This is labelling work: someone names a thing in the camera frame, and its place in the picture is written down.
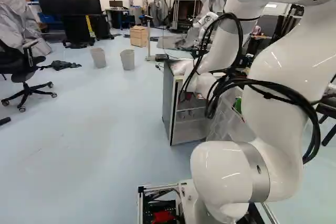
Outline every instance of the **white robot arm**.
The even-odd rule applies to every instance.
[[[198,22],[193,24],[193,27],[199,27],[200,31],[198,34],[198,42],[202,41],[205,30],[209,25],[218,18],[218,15],[213,12],[208,12],[204,17],[202,17]]]
[[[225,12],[245,19],[241,22],[244,40],[268,2],[301,4],[305,14],[287,36],[258,55],[248,77],[285,85],[308,101],[320,100],[335,74],[336,44],[328,39],[336,33],[336,1],[227,0]],[[207,72],[229,67],[236,57],[235,27],[230,19],[220,22],[213,46],[197,70],[200,75],[192,79],[190,88],[204,97],[215,82]],[[293,196],[302,181],[301,137],[308,119],[302,110],[281,101],[266,100],[246,87],[242,113],[258,136],[253,142],[205,142],[191,157],[199,197],[222,223],[241,218],[248,202],[279,201]]]

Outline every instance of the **floor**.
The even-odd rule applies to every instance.
[[[128,33],[127,30],[115,33]],[[153,29],[152,36],[161,30]],[[27,111],[0,106],[0,222],[3,224],[130,224],[136,222],[138,185],[188,179],[189,158],[198,144],[170,147],[163,123],[163,73],[144,60],[147,48],[130,46],[122,36],[98,41],[108,66],[95,69],[87,49],[52,44],[45,64],[65,60],[78,69],[38,71],[30,85],[52,81],[58,97],[32,96]],[[151,42],[152,54],[163,53]],[[122,69],[119,53],[135,50],[135,70]],[[188,52],[167,50],[175,57]],[[20,84],[0,77],[1,97]],[[334,120],[321,125],[326,135]],[[304,142],[309,139],[308,125]],[[280,223],[332,223],[336,219],[336,140],[305,167],[299,193],[271,203]]]

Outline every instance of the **black office chair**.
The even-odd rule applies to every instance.
[[[35,94],[48,94],[52,98],[57,97],[56,93],[53,92],[45,92],[40,91],[39,89],[44,88],[46,86],[52,88],[54,85],[51,81],[37,85],[33,87],[29,87],[26,83],[29,80],[36,70],[38,70],[37,64],[46,60],[44,56],[33,57],[31,47],[38,43],[38,40],[33,40],[23,45],[24,53],[22,53],[19,49],[12,48],[7,46],[3,41],[0,40],[0,47],[3,51],[0,51],[0,73],[2,74],[11,74],[11,80],[14,83],[22,83],[23,90],[16,93],[15,95],[1,100],[3,106],[8,106],[9,101],[13,100],[17,97],[23,95],[20,104],[17,106],[20,112],[25,112],[26,108],[23,106],[26,102],[27,98],[35,93]]]

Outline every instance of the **metal cabinet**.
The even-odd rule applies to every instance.
[[[163,77],[162,121],[170,145],[204,140],[209,121],[204,116],[205,100],[196,95],[179,102],[183,76],[175,76],[171,69],[174,62],[165,62]]]

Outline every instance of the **trash can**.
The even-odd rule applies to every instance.
[[[134,69],[134,50],[126,49],[120,53],[120,57],[124,70]]]
[[[94,61],[94,65],[96,68],[104,68],[106,67],[106,60],[105,60],[105,52],[102,48],[92,48],[91,55]]]

